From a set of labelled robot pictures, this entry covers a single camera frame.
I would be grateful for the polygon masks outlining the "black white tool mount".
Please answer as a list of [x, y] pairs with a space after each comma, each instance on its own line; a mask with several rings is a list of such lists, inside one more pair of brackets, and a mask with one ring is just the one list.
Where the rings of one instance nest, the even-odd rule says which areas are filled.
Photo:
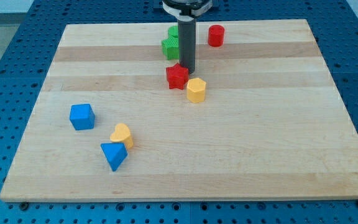
[[199, 17], [213, 6], [212, 0], [163, 0], [163, 9], [175, 16]]

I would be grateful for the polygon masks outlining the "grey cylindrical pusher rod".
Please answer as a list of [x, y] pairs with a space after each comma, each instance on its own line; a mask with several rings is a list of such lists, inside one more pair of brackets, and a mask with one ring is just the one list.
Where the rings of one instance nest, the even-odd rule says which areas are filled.
[[196, 19], [188, 17], [178, 20], [179, 63], [191, 74], [195, 71]]

